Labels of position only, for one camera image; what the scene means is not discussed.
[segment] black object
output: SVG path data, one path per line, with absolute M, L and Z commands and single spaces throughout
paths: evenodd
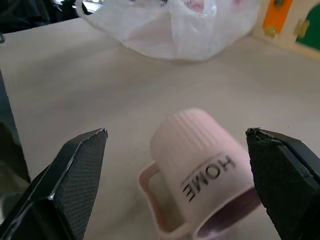
M 108 134 L 68 141 L 0 226 L 1 240 L 82 240 L 99 187 Z
M 0 162 L 9 166 L 15 174 L 31 182 L 19 142 L 19 136 L 0 69 Z
M 3 44 L 5 42 L 5 36 L 0 33 L 0 44 Z
M 73 8 L 75 0 L 64 2 L 60 8 L 53 0 L 0 0 L 0 33 L 13 33 L 78 18 Z M 83 3 L 82 9 L 87 15 L 90 14 Z
M 282 240 L 319 240 L 320 159 L 300 140 L 246 132 L 256 191 Z

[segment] table surface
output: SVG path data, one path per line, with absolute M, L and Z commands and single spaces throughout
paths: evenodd
M 245 130 L 262 127 L 320 154 L 319 64 L 252 37 L 209 61 L 161 61 L 74 19 L 7 34 L 0 68 L 32 178 L 67 140 L 107 128 L 88 240 L 157 238 L 136 179 L 151 161 L 152 134 L 176 111 L 208 111 L 244 147 Z M 280 239 L 263 207 L 231 235 Z

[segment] textured rubber pad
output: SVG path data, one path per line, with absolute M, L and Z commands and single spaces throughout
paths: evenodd
M 300 140 L 246 132 L 256 191 L 282 240 L 318 240 L 320 159 Z

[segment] mug handle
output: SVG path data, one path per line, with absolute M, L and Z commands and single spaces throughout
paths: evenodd
M 155 174 L 159 172 L 159 168 L 156 162 L 151 163 L 145 169 L 141 171 L 138 177 L 138 186 L 140 191 L 143 193 L 144 197 L 147 200 L 148 206 L 152 213 L 153 222 L 160 234 L 160 236 L 164 239 L 168 240 L 178 240 L 184 238 L 185 236 L 190 234 L 189 225 L 187 223 L 182 224 L 177 229 L 173 231 L 166 231 L 165 227 L 165 217 L 161 212 L 160 205 L 157 201 L 156 196 L 149 188 L 149 180 Z

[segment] orange panel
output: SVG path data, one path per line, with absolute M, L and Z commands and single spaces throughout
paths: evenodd
M 275 32 L 280 34 L 285 25 L 293 0 L 284 0 L 281 7 L 276 7 L 275 1 L 276 0 L 270 1 L 263 23 L 263 29 L 266 29 L 266 27 L 274 27 Z

